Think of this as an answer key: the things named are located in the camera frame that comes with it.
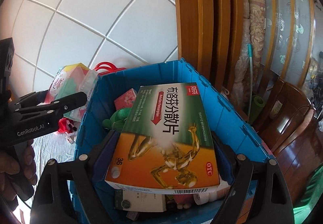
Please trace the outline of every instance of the green and orange medicine box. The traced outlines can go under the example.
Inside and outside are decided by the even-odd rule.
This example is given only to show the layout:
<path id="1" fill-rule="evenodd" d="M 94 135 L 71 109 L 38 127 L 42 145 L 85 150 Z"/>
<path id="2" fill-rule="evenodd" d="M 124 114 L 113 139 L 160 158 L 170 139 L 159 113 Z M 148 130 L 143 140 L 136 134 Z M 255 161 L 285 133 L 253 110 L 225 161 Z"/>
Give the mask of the green and orange medicine box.
<path id="1" fill-rule="evenodd" d="M 220 183 L 195 82 L 140 88 L 110 163 L 113 188 L 155 194 L 214 192 Z"/>

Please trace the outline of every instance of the golden figure's arm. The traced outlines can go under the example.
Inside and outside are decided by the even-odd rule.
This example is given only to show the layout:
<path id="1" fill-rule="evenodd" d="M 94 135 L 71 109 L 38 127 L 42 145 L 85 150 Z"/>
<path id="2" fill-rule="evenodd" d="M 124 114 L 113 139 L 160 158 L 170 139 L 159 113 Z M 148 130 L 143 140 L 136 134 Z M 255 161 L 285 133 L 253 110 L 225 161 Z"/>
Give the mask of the golden figure's arm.
<path id="1" fill-rule="evenodd" d="M 192 150 L 186 153 L 182 158 L 178 160 L 177 168 L 183 169 L 186 168 L 189 163 L 193 160 L 193 158 L 197 155 L 198 151 L 200 150 L 200 142 L 198 136 L 196 134 L 196 125 L 192 124 L 189 126 L 188 130 L 191 132 L 192 136 Z"/>
<path id="2" fill-rule="evenodd" d="M 154 179 L 161 185 L 163 188 L 174 188 L 174 186 L 169 186 L 165 183 L 165 181 L 160 176 L 161 173 L 167 172 L 170 168 L 167 165 L 162 165 L 160 167 L 155 167 L 151 170 L 150 174 L 154 177 Z"/>
<path id="3" fill-rule="evenodd" d="M 143 156 L 145 153 L 147 153 L 152 147 L 156 145 L 155 140 L 150 136 L 144 136 L 145 139 L 139 144 L 140 135 L 136 134 L 135 138 L 132 142 L 129 154 L 128 154 L 128 160 L 132 161 L 138 157 Z"/>

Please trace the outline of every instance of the green plush toy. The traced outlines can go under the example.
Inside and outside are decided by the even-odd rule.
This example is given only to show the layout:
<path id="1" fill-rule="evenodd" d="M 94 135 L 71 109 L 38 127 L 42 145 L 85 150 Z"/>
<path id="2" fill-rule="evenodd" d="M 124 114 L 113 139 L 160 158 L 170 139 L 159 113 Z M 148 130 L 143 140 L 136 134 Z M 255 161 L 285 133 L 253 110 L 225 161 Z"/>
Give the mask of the green plush toy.
<path id="1" fill-rule="evenodd" d="M 121 133 L 126 119 L 130 113 L 131 108 L 121 108 L 116 111 L 110 119 L 105 119 L 102 122 L 102 126 L 106 129 L 116 130 Z"/>

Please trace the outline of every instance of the blue plastic crate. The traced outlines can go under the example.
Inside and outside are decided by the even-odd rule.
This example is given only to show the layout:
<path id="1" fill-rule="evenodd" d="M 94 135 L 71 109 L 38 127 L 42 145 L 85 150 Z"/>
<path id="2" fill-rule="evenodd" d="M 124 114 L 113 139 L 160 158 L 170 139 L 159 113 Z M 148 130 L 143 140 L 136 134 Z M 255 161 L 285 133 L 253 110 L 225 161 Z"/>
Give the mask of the blue plastic crate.
<path id="1" fill-rule="evenodd" d="M 139 91 L 140 86 L 177 82 L 197 83 L 210 129 L 215 131 L 224 144 L 230 145 L 236 154 L 245 154 L 250 160 L 258 162 L 264 162 L 268 157 L 271 158 L 262 147 L 257 133 L 238 115 L 226 98 L 220 95 L 210 82 L 189 63 L 181 59 L 101 76 L 80 126 L 76 140 L 75 159 L 81 154 L 89 153 L 92 146 L 104 139 L 107 132 L 102 128 L 101 123 L 115 112 L 114 100 L 117 97 L 131 88 Z M 254 181 L 251 183 L 249 195 L 252 195 L 255 184 Z M 126 211 L 114 209 L 114 189 L 106 182 L 99 182 L 95 189 L 114 223 L 137 223 L 126 218 Z M 70 192 L 79 221 L 87 224 L 72 181 Z M 140 221 L 140 224 L 200 224 L 212 219 L 221 203 L 222 201 L 207 203 L 164 218 Z"/>

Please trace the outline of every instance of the silver screw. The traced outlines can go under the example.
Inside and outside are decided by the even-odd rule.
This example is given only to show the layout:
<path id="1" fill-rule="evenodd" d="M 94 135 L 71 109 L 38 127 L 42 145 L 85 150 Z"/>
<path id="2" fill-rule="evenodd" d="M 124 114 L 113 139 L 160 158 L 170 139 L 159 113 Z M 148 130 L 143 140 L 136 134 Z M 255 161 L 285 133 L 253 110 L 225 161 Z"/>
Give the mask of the silver screw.
<path id="1" fill-rule="evenodd" d="M 244 154 L 238 154 L 237 159 L 239 159 L 240 161 L 244 161 L 245 160 L 245 155 Z"/>
<path id="2" fill-rule="evenodd" d="M 55 164 L 55 159 L 50 159 L 48 162 L 47 162 L 47 165 L 51 166 Z"/>
<path id="3" fill-rule="evenodd" d="M 277 161 L 275 159 L 269 159 L 269 164 L 271 164 L 272 166 L 276 166 Z"/>
<path id="4" fill-rule="evenodd" d="M 83 154 L 83 155 L 79 156 L 79 160 L 81 160 L 81 161 L 84 161 L 84 160 L 87 160 L 87 159 L 88 159 L 88 155 L 86 155 L 86 154 Z"/>

